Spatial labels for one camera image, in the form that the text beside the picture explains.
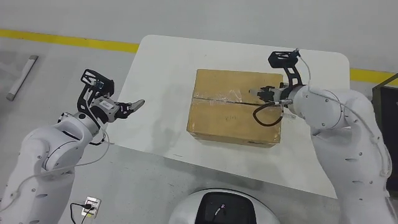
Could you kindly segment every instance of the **table surface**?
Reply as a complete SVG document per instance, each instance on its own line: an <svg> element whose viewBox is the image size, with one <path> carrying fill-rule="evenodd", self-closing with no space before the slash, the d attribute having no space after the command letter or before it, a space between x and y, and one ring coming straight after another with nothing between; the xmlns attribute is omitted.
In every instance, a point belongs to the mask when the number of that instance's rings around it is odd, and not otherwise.
<svg viewBox="0 0 398 224"><path fill-rule="evenodd" d="M267 58L275 50L251 44L148 35L139 47L119 101L145 99L129 119L108 126L118 146L178 161L336 198L317 161L304 120L282 120L280 144L258 148L222 142L199 142L186 132L188 112L199 68L272 72ZM312 85L324 89L349 88L349 62L339 53L301 50L312 74ZM296 65L304 83L308 72Z"/></svg>

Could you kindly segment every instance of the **yellow floor stripe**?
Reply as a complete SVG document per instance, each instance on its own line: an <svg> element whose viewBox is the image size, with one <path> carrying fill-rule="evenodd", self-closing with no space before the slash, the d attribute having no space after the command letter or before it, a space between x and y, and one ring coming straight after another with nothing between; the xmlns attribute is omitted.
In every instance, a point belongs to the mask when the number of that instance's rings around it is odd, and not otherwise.
<svg viewBox="0 0 398 224"><path fill-rule="evenodd" d="M137 53L139 44L130 44L128 42L113 42L105 40L87 39L81 37L65 37L62 35L48 35L32 32L23 32L16 30L0 29L0 37L12 39L30 40L36 42L48 42L50 44L63 44L71 46L86 47L91 49L105 49Z"/></svg>
<svg viewBox="0 0 398 224"><path fill-rule="evenodd" d="M0 37L30 40L35 42L47 42L50 44L71 45L91 49L122 51L129 53L137 53L139 47L139 44L131 44L128 42L114 42L106 40L87 39L82 37L65 37L62 35L49 35L5 29L0 29ZM380 83L394 75L393 73L389 72L362 70L356 68L351 68L350 72L351 80L370 83ZM390 85L398 85L398 80L391 82Z"/></svg>
<svg viewBox="0 0 398 224"><path fill-rule="evenodd" d="M381 83L390 78L391 76L395 75L395 73L363 70L357 68L351 68L349 70L349 74L351 80L356 80L358 82L370 82L376 84ZM398 86L398 79L393 80L389 85Z"/></svg>

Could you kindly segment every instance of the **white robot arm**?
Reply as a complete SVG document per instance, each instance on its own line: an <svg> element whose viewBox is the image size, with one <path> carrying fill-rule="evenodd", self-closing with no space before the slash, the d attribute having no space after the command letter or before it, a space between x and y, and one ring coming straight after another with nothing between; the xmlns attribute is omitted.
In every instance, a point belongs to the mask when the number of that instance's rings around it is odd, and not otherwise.
<svg viewBox="0 0 398 224"><path fill-rule="evenodd" d="M63 114L58 124L38 128L23 140L2 198L0 223L58 223L72 190L74 168L85 147L101 144L92 143L101 128L97 118L103 124L112 123L127 118L144 104L144 100L120 103L110 99L114 82L95 71L85 70L81 80L86 86L78 99L79 112Z"/></svg>
<svg viewBox="0 0 398 224"><path fill-rule="evenodd" d="M301 58L298 50L271 54L271 66L284 68L289 84L278 89L267 86L256 92L266 102L261 109L270 105L287 106L311 127L318 161L340 203L340 223L397 223L386 189L392 170L391 157L371 102L353 90L328 91L302 85L294 66L297 57ZM256 113L253 116L257 122L269 126L261 123Z"/></svg>

